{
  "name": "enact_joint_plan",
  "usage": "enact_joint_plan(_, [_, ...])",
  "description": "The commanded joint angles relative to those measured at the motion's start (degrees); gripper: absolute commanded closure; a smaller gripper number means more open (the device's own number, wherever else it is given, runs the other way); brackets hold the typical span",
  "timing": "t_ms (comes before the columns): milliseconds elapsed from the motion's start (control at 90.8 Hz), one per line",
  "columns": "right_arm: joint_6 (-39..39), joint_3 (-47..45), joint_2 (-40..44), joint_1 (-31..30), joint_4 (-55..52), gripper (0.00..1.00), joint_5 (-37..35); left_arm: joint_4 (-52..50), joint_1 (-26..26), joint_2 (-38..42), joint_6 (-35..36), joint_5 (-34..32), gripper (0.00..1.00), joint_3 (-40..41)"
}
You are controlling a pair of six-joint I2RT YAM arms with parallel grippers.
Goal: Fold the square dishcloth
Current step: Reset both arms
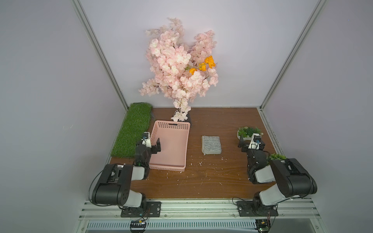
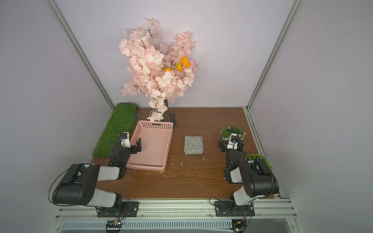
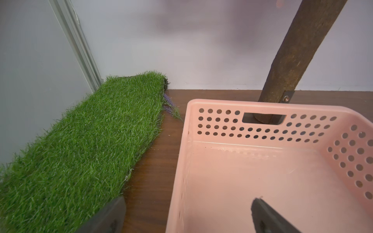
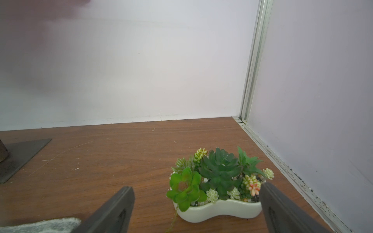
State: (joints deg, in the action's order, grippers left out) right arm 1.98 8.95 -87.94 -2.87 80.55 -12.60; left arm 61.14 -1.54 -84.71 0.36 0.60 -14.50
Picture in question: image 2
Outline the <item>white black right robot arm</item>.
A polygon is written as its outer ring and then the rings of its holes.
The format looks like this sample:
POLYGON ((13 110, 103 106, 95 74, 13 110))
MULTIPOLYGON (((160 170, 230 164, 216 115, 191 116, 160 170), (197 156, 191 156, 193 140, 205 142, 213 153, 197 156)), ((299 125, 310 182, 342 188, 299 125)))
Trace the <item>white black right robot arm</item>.
POLYGON ((218 147, 225 153, 224 180, 242 187, 227 201, 215 201, 216 216, 254 216, 254 201, 279 193, 279 184, 263 158, 247 160, 244 143, 236 134, 226 141, 220 137, 218 147))

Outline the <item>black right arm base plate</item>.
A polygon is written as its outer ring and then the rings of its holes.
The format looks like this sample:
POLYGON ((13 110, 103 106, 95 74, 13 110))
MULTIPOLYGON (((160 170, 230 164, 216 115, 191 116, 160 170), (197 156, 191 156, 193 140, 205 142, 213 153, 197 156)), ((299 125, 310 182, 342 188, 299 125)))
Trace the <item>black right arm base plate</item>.
POLYGON ((215 213, 219 217, 244 217, 255 216, 254 204, 238 206, 233 201, 215 201, 215 213))

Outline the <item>grey striped square dishcloth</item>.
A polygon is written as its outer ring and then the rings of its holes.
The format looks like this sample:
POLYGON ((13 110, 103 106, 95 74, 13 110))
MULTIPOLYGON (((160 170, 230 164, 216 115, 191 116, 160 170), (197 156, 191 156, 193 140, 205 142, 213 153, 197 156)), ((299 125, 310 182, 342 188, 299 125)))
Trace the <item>grey striped square dishcloth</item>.
POLYGON ((204 142, 202 136, 185 136, 184 144, 185 155, 203 154, 204 142))

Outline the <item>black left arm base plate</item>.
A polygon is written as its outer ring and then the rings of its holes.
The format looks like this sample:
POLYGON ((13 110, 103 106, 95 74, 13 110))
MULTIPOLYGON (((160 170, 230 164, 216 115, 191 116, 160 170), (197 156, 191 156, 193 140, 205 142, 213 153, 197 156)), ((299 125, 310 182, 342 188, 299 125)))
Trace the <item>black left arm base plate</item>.
POLYGON ((136 217, 140 202, 116 203, 113 207, 98 207, 97 217, 136 217))

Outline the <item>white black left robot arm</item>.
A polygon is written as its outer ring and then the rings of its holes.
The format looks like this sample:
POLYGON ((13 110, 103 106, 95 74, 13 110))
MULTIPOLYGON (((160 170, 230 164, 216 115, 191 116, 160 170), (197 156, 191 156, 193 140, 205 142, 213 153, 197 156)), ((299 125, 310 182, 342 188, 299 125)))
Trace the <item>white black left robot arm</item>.
POLYGON ((103 191, 96 186, 100 181, 123 179, 130 156, 141 151, 141 139, 130 145, 128 138, 120 138, 112 147, 107 166, 81 163, 64 171, 53 193, 48 194, 49 201, 57 206, 94 207, 97 217, 136 217, 139 202, 124 202, 121 194, 103 191))

